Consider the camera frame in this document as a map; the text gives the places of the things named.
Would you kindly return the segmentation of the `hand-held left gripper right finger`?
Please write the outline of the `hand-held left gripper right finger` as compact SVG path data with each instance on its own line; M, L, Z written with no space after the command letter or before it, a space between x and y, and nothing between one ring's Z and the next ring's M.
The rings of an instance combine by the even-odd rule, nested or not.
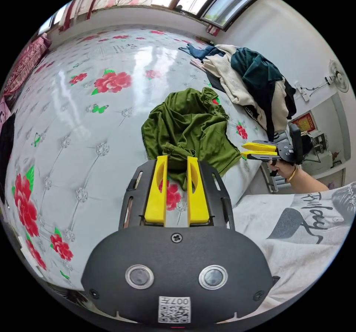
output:
M196 157L187 157L188 226L205 225L210 220L203 181Z

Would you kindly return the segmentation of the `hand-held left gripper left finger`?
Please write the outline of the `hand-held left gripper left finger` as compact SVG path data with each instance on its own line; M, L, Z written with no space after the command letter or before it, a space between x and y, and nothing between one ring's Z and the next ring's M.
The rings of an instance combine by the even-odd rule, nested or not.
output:
M168 156L158 156L149 189L144 219L148 224L164 226L167 208Z

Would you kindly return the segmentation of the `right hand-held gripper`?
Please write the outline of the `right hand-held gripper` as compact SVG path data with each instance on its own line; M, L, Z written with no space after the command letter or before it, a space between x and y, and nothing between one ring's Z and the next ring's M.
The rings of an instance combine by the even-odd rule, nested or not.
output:
M271 162L271 165L277 167L277 162L283 163L283 173L290 176L296 170L295 155L292 145L288 143L269 141L248 142L242 145L243 149L248 151L241 152L246 160L261 160L262 162Z

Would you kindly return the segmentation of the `person's right hand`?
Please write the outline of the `person's right hand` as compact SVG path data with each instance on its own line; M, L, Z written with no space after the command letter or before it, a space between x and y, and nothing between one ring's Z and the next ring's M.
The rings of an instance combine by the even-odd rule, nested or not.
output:
M276 171L278 175L285 179L285 182L290 182L297 169L296 165L291 165L283 160L270 160L267 164L269 169Z

